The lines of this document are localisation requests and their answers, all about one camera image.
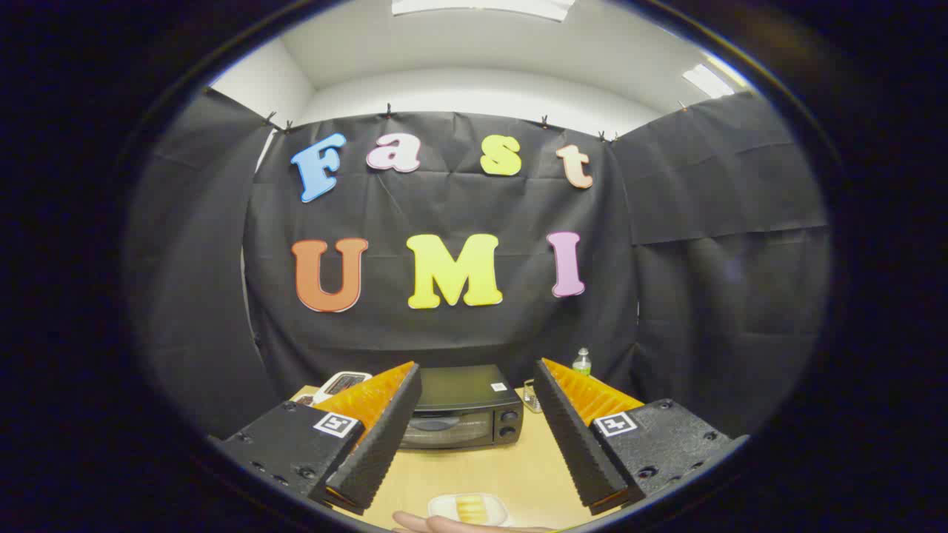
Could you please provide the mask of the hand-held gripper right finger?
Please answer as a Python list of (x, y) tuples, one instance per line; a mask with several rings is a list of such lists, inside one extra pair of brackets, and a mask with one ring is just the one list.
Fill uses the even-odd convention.
[(673, 399), (643, 403), (546, 358), (535, 364), (534, 386), (580, 502), (593, 515), (660, 498), (746, 441)]

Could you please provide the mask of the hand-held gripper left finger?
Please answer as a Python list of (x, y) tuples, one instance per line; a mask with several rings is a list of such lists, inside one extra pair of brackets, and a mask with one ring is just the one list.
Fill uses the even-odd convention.
[(283, 402), (214, 445), (282, 492), (362, 514), (389, 471), (422, 392), (407, 362), (322, 402)]

